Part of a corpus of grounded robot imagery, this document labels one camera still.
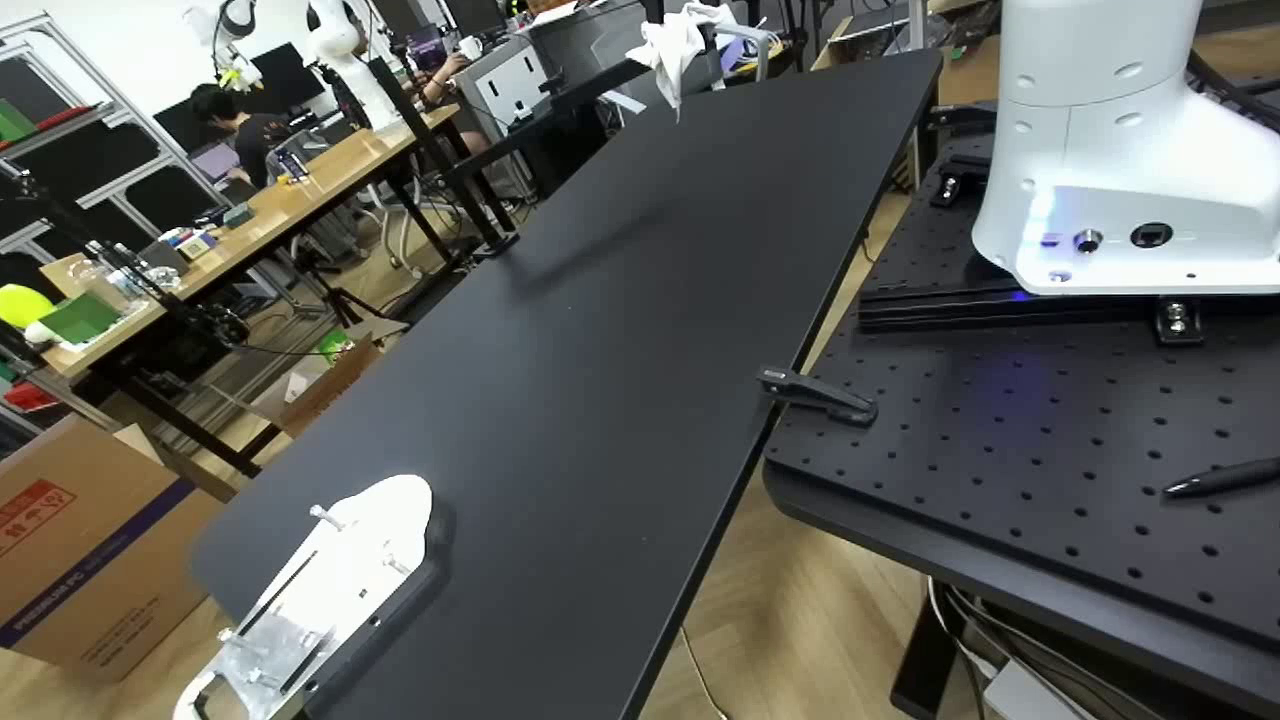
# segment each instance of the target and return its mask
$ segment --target clamp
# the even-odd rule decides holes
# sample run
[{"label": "clamp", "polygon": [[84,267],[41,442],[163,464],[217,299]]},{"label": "clamp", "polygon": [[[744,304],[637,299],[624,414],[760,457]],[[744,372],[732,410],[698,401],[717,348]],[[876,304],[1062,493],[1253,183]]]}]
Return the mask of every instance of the clamp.
[{"label": "clamp", "polygon": [[760,385],[775,396],[775,406],[784,410],[809,410],[809,414],[825,414],[841,423],[852,427],[874,427],[880,415],[880,406],[858,392],[845,392],[837,385],[800,378],[800,372],[781,372],[781,369],[763,369]]}]

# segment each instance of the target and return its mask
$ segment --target yellow object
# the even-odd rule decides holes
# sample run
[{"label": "yellow object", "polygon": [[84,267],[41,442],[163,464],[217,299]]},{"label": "yellow object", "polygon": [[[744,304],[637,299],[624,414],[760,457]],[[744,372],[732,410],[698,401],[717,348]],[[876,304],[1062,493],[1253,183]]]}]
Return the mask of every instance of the yellow object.
[{"label": "yellow object", "polygon": [[25,283],[0,283],[0,323],[25,334],[27,323],[35,323],[48,313],[53,313],[48,296],[41,296],[41,292],[33,292]]}]

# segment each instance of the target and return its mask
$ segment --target black tabletop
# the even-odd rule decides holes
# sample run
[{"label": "black tabletop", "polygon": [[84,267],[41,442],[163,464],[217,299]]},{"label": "black tabletop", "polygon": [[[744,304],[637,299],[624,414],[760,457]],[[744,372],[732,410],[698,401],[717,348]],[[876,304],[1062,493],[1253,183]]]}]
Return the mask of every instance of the black tabletop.
[{"label": "black tabletop", "polygon": [[287,450],[203,535],[243,618],[308,508],[446,493],[447,571],[334,718],[631,718],[736,508],[937,58],[648,115]]},{"label": "black tabletop", "polygon": [[[923,188],[863,296],[1009,283],[970,229],[973,209],[941,213]],[[818,378],[880,396],[880,422],[789,414],[769,489],[800,521],[1275,718],[1280,493],[1161,496],[1275,457],[1275,334],[1214,318],[1208,348],[1156,348],[1139,318],[863,334],[852,313]]]}]

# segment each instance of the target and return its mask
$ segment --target white device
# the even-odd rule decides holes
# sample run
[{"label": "white device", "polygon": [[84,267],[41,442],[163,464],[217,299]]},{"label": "white device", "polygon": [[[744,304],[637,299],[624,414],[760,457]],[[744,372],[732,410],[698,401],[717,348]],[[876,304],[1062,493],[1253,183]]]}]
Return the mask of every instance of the white device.
[{"label": "white device", "polygon": [[547,69],[531,45],[511,48],[507,59],[495,59],[486,77],[477,77],[477,89],[482,103],[506,135],[511,135],[522,121],[528,121],[545,100],[553,100]]},{"label": "white device", "polygon": [[343,0],[314,0],[322,27],[314,34],[316,58],[354,89],[373,133],[403,127],[394,97],[375,83],[375,77],[362,63],[362,27],[347,22]]},{"label": "white device", "polygon": [[1280,292],[1280,135],[1183,83],[1201,0],[1003,0],[973,245],[1035,296]]},{"label": "white device", "polygon": [[243,625],[180,693],[174,720],[203,720],[217,685],[249,720],[287,720],[308,707],[329,666],[375,634],[387,601],[429,564],[433,483],[387,478],[334,508],[287,556]]}]

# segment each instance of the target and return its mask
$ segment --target white robot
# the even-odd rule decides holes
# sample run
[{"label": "white robot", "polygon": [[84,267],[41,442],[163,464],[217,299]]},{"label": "white robot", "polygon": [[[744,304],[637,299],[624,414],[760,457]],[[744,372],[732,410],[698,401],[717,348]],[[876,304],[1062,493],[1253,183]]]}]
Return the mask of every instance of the white robot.
[{"label": "white robot", "polygon": [[1275,296],[1280,135],[1183,83],[1201,0],[1003,0],[973,245],[1035,296]]},{"label": "white robot", "polygon": [[322,18],[322,27],[314,34],[314,48],[365,103],[373,133],[403,127],[403,115],[398,112],[394,97],[375,83],[375,77],[355,58],[365,36],[343,18],[343,0],[314,0],[314,11]]}]

